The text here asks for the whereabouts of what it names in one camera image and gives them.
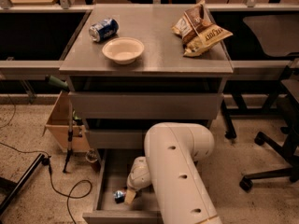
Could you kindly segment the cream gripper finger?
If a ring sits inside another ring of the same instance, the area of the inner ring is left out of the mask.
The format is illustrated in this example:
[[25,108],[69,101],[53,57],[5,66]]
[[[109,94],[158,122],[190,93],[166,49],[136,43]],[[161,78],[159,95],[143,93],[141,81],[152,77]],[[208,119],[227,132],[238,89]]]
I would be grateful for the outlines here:
[[134,189],[126,190],[124,203],[130,205],[136,197],[136,191]]

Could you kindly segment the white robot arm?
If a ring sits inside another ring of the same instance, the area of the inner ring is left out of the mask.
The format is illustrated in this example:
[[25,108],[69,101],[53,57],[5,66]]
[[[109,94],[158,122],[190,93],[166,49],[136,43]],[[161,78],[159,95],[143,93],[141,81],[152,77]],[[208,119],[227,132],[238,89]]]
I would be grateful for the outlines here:
[[126,203],[152,186],[164,224],[222,224],[195,163],[215,146],[211,131],[199,124],[164,122],[144,139],[143,157],[127,178]]

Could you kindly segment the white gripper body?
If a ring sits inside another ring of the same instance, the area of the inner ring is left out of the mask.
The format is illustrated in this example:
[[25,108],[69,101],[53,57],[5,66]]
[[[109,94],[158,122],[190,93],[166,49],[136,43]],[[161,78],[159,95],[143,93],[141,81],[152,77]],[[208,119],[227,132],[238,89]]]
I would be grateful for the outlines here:
[[139,191],[151,185],[150,171],[146,158],[141,156],[135,158],[127,177],[127,188]]

